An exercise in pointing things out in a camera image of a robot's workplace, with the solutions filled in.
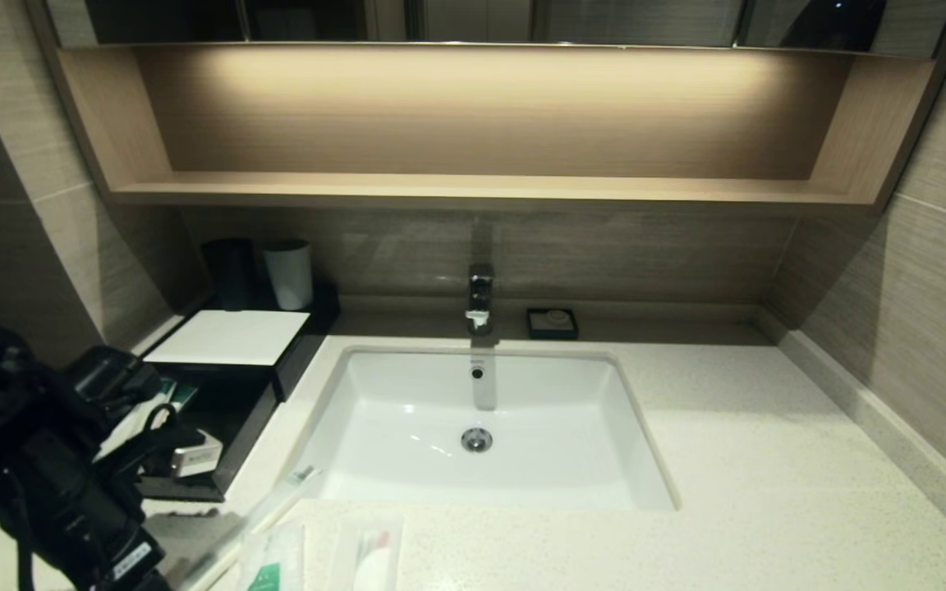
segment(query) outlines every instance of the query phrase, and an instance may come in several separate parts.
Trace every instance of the sticker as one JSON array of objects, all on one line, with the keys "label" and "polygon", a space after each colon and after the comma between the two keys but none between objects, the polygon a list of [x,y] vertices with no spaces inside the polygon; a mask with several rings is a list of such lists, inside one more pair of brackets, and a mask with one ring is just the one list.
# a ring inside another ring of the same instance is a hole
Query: sticker
[{"label": "sticker", "polygon": [[141,558],[147,557],[151,553],[151,546],[147,542],[142,542],[141,546],[135,547],[134,551],[127,554],[123,560],[117,562],[116,568],[112,569],[112,576],[114,580],[121,579],[127,572],[131,571],[131,568],[134,568],[138,562],[141,561]]}]

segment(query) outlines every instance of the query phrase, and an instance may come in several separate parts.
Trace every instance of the white countertop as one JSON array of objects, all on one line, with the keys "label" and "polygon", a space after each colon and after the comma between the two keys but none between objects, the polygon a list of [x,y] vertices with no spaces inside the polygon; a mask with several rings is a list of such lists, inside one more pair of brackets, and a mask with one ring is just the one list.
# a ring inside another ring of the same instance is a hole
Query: white countertop
[{"label": "white countertop", "polygon": [[[341,521],[402,516],[406,591],[946,589],[946,519],[782,352],[743,344],[502,341],[499,351],[614,355],[645,415],[673,513],[300,501],[305,590],[326,589]],[[709,343],[710,339],[693,339]],[[328,337],[278,408],[224,504],[146,502],[146,526],[187,570],[279,478],[338,356],[350,347],[468,347],[458,339]],[[213,520],[168,515],[215,508]],[[0,530],[0,589],[15,587]],[[214,586],[232,591],[233,570]],[[38,591],[68,589],[37,560]]]}]

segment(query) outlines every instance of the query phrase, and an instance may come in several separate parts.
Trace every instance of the soap dish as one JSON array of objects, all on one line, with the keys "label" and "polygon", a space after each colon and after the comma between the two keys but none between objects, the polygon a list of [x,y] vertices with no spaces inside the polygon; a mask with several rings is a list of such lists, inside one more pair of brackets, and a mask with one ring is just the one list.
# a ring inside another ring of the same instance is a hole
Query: soap dish
[{"label": "soap dish", "polygon": [[569,309],[529,308],[528,336],[542,341],[574,341],[579,337],[575,313]]}]

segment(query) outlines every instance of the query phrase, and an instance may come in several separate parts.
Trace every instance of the undermount sink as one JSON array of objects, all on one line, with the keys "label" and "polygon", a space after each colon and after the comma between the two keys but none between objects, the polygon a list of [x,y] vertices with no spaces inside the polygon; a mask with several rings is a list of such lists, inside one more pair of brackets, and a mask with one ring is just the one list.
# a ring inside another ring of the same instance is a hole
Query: undermount sink
[{"label": "undermount sink", "polygon": [[349,352],[298,465],[318,498],[675,510],[607,359]]}]

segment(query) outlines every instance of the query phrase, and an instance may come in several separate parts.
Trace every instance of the drain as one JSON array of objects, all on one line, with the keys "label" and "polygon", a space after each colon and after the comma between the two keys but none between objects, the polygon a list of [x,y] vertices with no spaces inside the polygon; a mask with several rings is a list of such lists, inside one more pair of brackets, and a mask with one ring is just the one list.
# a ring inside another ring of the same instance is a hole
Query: drain
[{"label": "drain", "polygon": [[462,434],[462,446],[466,448],[466,451],[484,453],[491,449],[491,444],[491,433],[488,433],[487,429],[474,427]]}]

